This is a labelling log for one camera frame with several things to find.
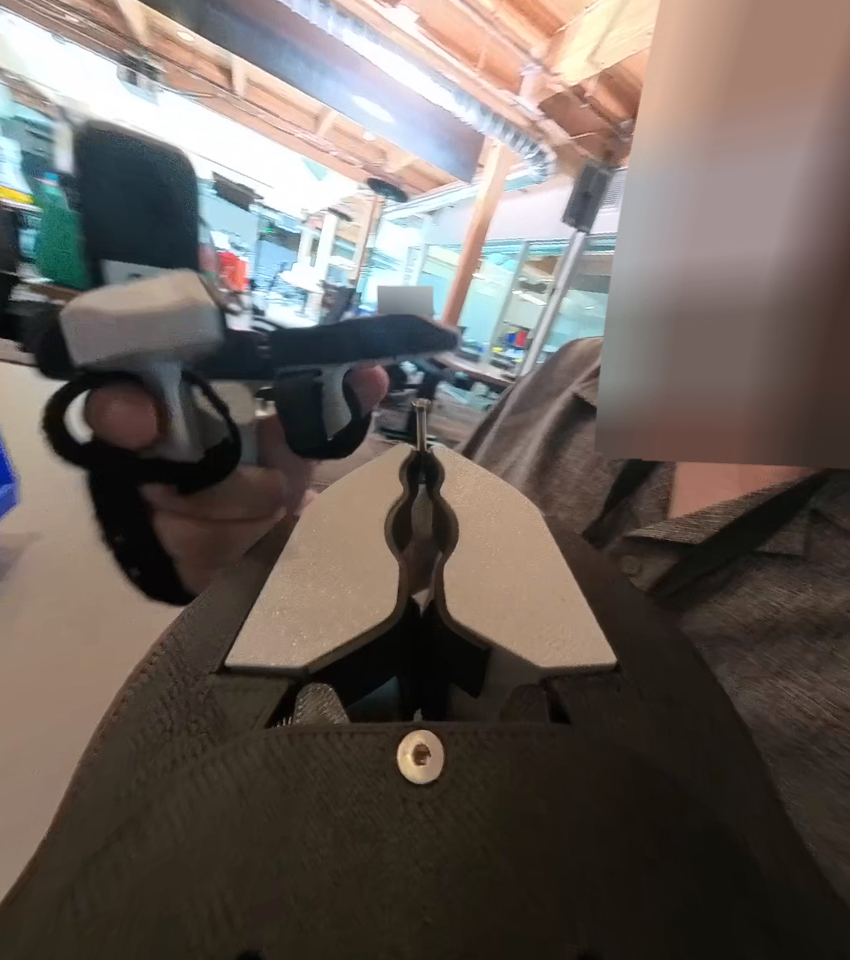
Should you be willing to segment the metal air duct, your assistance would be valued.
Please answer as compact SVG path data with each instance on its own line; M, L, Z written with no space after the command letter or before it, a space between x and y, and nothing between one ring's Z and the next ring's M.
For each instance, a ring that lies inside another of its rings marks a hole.
M455 111L458 119L470 129L503 145L524 162L528 175L536 184L554 176L558 158L543 139L515 126L470 95L455 100Z

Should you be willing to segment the black round floor lamp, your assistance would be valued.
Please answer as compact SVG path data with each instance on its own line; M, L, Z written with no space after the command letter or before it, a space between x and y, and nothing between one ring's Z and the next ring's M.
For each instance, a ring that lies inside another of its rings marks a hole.
M360 221L349 274L349 285L355 290L360 289L370 269L372 249L385 208L389 205L403 205L408 200L407 192L390 179L371 176L366 180L365 185L371 191L371 200L368 210Z

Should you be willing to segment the black panel on stand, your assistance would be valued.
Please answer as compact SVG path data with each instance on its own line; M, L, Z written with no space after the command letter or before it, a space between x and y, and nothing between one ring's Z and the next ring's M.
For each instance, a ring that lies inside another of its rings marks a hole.
M587 251L592 228L616 171L608 162L588 161L575 180L562 214L563 224L573 229L572 237L558 265L551 294L527 347L519 378L534 369L541 350L549 340L561 302L571 287L578 260Z

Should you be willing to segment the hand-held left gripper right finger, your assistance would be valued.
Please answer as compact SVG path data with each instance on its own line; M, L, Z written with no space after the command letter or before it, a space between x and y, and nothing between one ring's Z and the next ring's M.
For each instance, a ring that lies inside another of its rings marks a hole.
M453 622L540 671L614 667L617 658L542 514L498 476L446 447L432 454L455 522L441 582Z

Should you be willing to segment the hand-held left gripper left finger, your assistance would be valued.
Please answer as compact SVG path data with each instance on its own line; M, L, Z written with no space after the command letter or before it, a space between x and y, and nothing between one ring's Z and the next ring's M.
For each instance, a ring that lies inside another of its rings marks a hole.
M301 511L224 665L316 673L388 630L409 598L390 524L407 501L411 445L342 476Z

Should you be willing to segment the wooden pillar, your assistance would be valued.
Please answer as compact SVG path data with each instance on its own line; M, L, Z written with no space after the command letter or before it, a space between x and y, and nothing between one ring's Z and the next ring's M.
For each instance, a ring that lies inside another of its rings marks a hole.
M511 165L511 151L503 143L495 141L482 169L479 190L446 298L442 315L442 323L446 327L455 328L459 324L491 222L503 197Z

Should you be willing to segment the person's right hand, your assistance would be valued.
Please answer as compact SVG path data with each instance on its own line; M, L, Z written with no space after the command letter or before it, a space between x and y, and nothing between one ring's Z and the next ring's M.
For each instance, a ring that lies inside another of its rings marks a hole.
M93 391L84 417L95 438L121 449L143 452L159 440L159 408L135 383ZM190 495L166 485L142 488L157 539L191 596L311 498L316 462L291 451L274 414L258 418L255 436L258 461L237 467L216 486Z

